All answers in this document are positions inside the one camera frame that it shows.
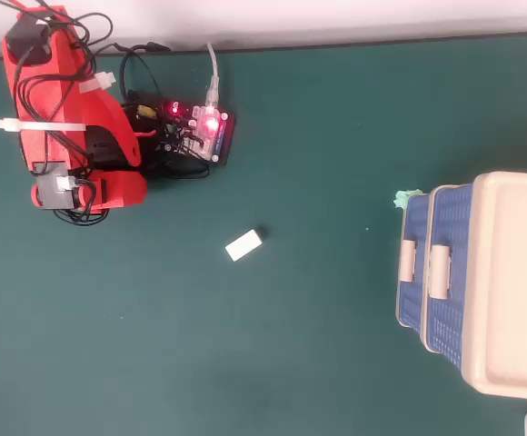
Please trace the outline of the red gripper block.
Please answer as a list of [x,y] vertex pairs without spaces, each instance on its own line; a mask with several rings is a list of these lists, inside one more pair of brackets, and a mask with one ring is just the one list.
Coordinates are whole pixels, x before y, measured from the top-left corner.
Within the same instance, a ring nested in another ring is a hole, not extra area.
[[[92,210],[103,210],[110,206],[114,195],[114,182],[117,172],[93,171],[85,182],[77,183],[77,200],[85,208],[91,200]],[[132,206],[144,201],[147,194],[147,181],[138,172],[121,171],[117,176],[118,199],[122,206]]]

